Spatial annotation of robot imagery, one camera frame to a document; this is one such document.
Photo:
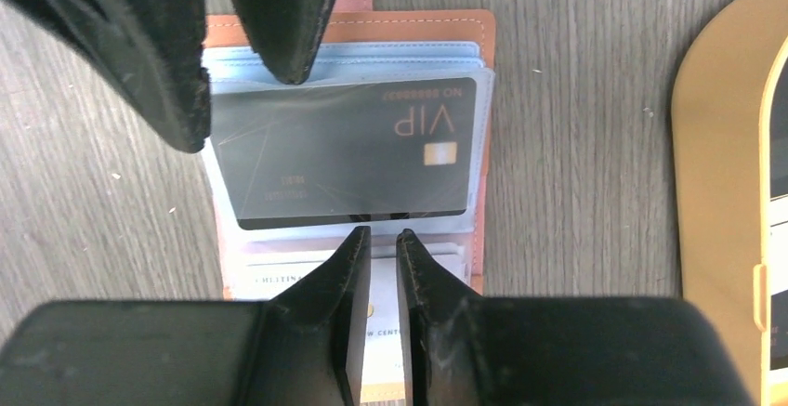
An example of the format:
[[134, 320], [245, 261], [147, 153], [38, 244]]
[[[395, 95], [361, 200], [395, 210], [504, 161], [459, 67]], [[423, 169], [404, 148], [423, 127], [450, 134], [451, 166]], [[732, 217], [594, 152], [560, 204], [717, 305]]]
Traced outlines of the black card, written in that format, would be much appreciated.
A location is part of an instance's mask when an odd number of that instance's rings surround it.
[[470, 77], [219, 94], [212, 144], [242, 229], [467, 210]]

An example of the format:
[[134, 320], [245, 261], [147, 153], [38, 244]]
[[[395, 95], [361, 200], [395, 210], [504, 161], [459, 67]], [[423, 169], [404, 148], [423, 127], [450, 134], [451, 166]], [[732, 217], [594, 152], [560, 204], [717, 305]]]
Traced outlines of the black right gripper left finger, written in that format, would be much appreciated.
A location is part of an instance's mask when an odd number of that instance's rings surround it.
[[370, 284], [371, 231], [357, 227], [272, 301], [271, 404], [360, 403]]

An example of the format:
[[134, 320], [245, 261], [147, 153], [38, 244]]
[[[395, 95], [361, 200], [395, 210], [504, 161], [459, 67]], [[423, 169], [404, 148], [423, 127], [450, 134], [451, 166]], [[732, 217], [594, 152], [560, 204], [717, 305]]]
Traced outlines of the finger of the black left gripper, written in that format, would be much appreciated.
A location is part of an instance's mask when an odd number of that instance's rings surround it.
[[169, 146], [204, 147], [204, 0], [5, 1], [86, 59]]
[[309, 78], [336, 0], [230, 0], [249, 45], [279, 82]]

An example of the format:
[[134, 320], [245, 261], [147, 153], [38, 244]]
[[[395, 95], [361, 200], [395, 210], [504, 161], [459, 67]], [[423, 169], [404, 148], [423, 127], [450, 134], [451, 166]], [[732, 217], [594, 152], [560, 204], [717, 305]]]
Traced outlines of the oval wooden card tray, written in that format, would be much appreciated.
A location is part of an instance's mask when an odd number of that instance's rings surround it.
[[787, 401], [787, 0], [734, 0], [672, 95], [682, 294], [758, 405]]

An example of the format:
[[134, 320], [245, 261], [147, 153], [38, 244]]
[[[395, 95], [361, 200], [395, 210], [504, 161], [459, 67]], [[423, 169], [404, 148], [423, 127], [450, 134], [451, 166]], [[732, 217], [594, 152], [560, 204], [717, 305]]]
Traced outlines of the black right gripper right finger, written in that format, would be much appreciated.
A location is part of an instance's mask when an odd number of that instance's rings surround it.
[[482, 296], [442, 266], [411, 229], [396, 240], [408, 405], [485, 405]]

